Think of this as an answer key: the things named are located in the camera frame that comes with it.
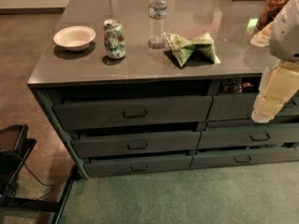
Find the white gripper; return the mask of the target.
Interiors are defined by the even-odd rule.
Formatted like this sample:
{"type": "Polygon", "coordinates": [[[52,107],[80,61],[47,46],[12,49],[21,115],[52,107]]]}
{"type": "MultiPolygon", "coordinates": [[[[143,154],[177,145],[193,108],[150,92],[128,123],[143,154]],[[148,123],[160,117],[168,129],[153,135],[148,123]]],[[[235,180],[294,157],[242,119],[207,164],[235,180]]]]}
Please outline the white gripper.
{"type": "Polygon", "coordinates": [[[251,118],[257,123],[272,120],[299,91],[299,62],[281,61],[263,71],[251,118]]]}

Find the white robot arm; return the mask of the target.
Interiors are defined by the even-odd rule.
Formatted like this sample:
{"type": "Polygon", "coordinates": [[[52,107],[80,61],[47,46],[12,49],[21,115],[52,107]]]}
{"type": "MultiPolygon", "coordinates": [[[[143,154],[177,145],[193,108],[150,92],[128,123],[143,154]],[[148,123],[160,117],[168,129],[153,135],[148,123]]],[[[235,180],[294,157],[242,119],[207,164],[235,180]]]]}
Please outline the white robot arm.
{"type": "Polygon", "coordinates": [[[290,0],[270,26],[270,53],[279,63],[263,71],[251,118],[267,123],[299,91],[299,0],[290,0]]]}

